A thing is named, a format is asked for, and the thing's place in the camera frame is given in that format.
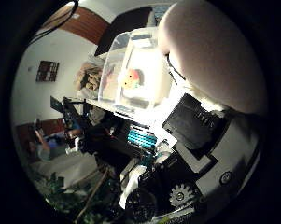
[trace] white wall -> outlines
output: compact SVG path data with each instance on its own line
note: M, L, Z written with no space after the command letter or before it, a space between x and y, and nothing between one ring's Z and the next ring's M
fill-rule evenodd
M119 14L139 7L173 4L181 0L80 0L79 5L92 10L108 22Z
M62 100L64 96L76 96L76 72L96 48L92 42L64 30L56 30L30 46L21 59L13 87L13 123L32 122L36 117L59 118L61 114L49 106L49 97ZM42 60L60 63L55 82L35 82Z

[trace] plastic storage box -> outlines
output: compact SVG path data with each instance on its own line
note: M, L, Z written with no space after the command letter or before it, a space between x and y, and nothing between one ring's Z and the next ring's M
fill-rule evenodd
M169 94L172 79L157 32L151 27L120 34L106 57L98 99L127 119L153 119L153 108Z

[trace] toy figure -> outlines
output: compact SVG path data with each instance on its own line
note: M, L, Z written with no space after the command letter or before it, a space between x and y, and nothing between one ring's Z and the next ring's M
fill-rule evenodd
M121 87L123 89L135 89L139 87L140 76L134 69L128 69L125 76L121 80Z

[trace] wire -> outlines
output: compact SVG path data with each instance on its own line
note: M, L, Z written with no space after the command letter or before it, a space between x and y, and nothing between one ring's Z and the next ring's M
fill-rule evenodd
M62 25L64 25L73 15L74 13L76 12L77 10L77 7L78 7L78 0L72 0L72 2L74 2L74 6L72 7L72 10L71 10L71 13L70 15L62 22L60 22L58 25L54 26L53 28L47 30L47 31L44 31L38 35L35 35L33 40L28 44L28 46L34 44L37 40L43 38L44 36L50 34L51 32L55 31L56 29L58 29L59 27L61 27Z
M57 20L63 18L64 16L68 15L72 10L73 10L73 8L71 8L70 10L68 10L67 12L65 12L63 15L61 15L61 16L55 18L54 20L45 22L41 27L48 26L49 24L53 23L54 21L57 21Z

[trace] white gear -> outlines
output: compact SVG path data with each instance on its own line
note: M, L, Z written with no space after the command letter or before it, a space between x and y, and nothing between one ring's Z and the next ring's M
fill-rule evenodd
M169 201L176 209L180 209L192 205L195 198L194 190L188 185L181 184L172 188Z

